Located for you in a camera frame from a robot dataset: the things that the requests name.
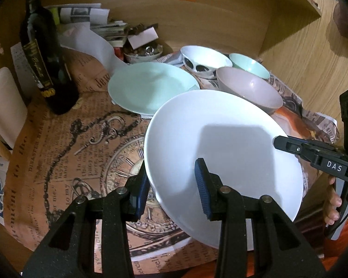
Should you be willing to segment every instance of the wine bottle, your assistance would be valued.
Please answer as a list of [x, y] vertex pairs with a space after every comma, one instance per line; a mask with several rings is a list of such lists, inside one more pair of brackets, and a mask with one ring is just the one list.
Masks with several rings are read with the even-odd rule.
[[47, 106], [57, 115], [68, 112], [79, 92], [64, 61], [53, 15], [40, 0], [26, 0], [19, 37]]

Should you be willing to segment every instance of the pink bowl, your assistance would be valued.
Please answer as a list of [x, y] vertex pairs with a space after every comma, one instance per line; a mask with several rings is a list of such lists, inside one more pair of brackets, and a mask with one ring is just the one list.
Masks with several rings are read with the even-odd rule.
[[222, 67], [216, 71], [219, 89], [255, 104], [271, 115], [284, 104], [282, 97], [260, 77], [232, 67]]

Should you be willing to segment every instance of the human hand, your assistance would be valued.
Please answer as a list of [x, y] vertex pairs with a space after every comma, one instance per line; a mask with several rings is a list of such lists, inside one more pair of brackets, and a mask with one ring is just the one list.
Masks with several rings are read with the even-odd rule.
[[329, 186], [327, 187], [327, 197], [324, 204], [324, 220], [327, 224], [334, 224], [339, 219], [339, 212], [336, 207], [342, 205], [342, 199], [334, 190], [335, 177], [329, 176]]

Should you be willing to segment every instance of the screw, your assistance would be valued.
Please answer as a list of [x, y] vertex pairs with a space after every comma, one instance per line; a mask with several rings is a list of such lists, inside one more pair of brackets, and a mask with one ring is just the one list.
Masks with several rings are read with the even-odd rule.
[[78, 204], [82, 204], [86, 201], [86, 197], [84, 197], [83, 195], [79, 195], [76, 199], [75, 199], [76, 203]]
[[231, 192], [231, 189], [228, 187], [228, 186], [222, 186], [220, 188], [220, 192], [221, 193], [230, 193]]
[[128, 192], [128, 189], [126, 187], [119, 187], [118, 189], [116, 189], [116, 192], [118, 194], [125, 194]]
[[272, 198], [269, 195], [262, 196], [262, 200], [267, 204], [272, 203]]

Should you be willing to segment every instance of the pink sticky note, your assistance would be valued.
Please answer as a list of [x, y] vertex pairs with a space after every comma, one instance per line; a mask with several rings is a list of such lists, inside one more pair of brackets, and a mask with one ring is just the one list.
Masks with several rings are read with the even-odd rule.
[[131, 35], [128, 37], [128, 41], [133, 49], [137, 49], [157, 39], [158, 39], [158, 35], [155, 31], [155, 28], [153, 27], [148, 28], [145, 31], [142, 31], [138, 35]]

